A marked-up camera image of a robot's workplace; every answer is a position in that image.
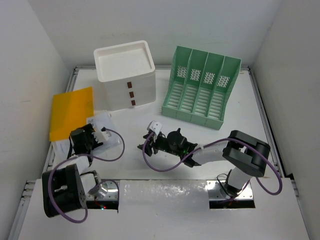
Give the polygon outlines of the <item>clear plastic document sleeve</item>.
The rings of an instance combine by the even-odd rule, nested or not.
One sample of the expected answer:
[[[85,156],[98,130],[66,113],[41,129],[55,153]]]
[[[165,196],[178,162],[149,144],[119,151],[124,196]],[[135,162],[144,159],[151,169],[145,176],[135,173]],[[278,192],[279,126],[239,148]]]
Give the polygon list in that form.
[[[87,123],[90,123],[93,125],[93,128],[97,130],[101,130],[103,127],[106,127],[107,129],[116,130],[114,123],[112,122],[110,118],[110,114],[107,112],[102,112],[97,114],[94,117],[90,117],[87,119]],[[98,146],[96,149],[93,150],[93,155],[97,156],[100,155],[107,150],[114,148],[122,143],[121,138],[113,133],[109,133],[109,139],[103,142],[102,146]],[[58,140],[54,141],[52,143],[53,150],[55,153],[55,158],[65,160],[67,158],[67,153],[69,151],[70,147],[70,141],[68,139],[64,140]]]

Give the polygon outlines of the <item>yellow plastic folder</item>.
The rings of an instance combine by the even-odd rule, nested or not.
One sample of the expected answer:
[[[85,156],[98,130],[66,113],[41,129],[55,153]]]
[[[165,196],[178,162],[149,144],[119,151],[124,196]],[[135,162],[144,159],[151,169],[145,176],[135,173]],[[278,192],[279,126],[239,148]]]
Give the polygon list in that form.
[[[53,96],[49,140],[65,140],[71,131],[84,126],[87,119],[94,116],[93,88],[87,87],[76,91]]]

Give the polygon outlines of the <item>white drawer cabinet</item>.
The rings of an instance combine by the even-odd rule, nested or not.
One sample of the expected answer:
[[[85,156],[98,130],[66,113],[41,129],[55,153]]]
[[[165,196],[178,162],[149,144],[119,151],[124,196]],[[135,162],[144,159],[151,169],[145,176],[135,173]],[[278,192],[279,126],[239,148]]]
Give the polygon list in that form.
[[[133,108],[156,100],[156,68],[145,40],[97,48],[93,55],[109,110]],[[130,98],[129,92],[134,93],[134,98]]]

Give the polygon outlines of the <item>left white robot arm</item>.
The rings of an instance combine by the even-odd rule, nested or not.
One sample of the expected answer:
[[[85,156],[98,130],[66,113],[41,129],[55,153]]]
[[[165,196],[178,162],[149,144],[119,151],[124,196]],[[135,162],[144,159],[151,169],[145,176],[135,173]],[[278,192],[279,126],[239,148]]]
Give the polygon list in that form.
[[[55,171],[49,170],[42,174],[43,209],[47,217],[53,218],[60,214],[55,205],[64,214],[87,206],[87,193],[98,181],[94,171],[86,170],[93,162],[92,150],[102,145],[97,142],[94,133],[91,123],[71,131],[68,161]]]

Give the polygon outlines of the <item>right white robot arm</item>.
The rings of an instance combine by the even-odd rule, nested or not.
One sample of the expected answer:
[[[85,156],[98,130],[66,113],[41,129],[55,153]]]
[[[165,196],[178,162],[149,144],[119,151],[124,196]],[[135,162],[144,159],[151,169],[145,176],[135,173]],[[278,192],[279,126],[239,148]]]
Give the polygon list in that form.
[[[189,142],[181,134],[180,128],[167,135],[162,132],[156,135],[149,130],[143,138],[145,142],[137,148],[143,151],[144,156],[165,152],[179,157],[190,168],[210,162],[229,161],[234,168],[228,172],[220,188],[231,198],[236,197],[251,178],[265,175],[266,160],[271,150],[268,143],[239,130],[231,131],[228,140],[207,147]]]

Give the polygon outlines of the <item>white foam front board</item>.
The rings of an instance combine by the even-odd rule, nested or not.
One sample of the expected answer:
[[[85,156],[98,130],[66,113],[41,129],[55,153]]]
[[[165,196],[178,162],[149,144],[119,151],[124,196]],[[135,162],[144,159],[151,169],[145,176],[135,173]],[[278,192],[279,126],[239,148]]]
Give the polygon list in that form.
[[[118,210],[91,209],[71,223],[48,218],[42,182],[36,181],[20,231],[21,240],[306,240],[308,233],[292,183],[267,194],[276,180],[252,181],[254,208],[210,209],[200,180],[123,180]]]

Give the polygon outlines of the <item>green file rack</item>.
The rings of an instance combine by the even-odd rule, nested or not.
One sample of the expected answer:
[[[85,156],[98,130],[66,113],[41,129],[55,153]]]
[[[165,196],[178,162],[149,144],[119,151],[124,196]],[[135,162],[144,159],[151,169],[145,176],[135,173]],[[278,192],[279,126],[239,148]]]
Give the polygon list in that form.
[[[177,46],[162,115],[219,130],[241,65],[239,58]]]

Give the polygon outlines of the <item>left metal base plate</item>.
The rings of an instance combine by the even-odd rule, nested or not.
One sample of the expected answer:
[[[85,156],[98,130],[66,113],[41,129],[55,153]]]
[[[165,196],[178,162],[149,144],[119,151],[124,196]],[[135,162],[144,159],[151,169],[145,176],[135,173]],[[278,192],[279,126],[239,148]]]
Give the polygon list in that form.
[[[120,182],[116,180],[105,180],[90,190],[86,196],[87,200],[117,201],[119,194]]]

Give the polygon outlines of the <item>metal base plate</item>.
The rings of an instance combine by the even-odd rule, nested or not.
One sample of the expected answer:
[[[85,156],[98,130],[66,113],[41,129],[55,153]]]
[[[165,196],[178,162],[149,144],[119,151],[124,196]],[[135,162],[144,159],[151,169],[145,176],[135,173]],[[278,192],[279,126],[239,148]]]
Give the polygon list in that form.
[[[90,190],[86,196],[87,200],[117,201],[119,194],[120,182],[116,180],[105,180]]]
[[[210,201],[227,201],[231,199],[224,190],[221,188],[218,180],[207,180],[205,189],[208,192]],[[236,201],[253,201],[254,195],[251,187],[251,183],[246,184],[242,190],[237,194],[237,197],[233,198]]]

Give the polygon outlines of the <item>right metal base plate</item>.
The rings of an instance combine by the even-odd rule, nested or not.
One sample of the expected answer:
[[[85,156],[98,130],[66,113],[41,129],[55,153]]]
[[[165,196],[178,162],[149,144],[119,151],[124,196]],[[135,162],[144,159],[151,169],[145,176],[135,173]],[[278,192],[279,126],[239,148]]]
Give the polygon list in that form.
[[[227,201],[231,199],[224,190],[221,188],[218,180],[207,180],[205,189],[208,192],[210,201]],[[251,183],[246,184],[242,190],[237,194],[237,197],[233,198],[236,201],[253,201],[254,195],[251,187]]]

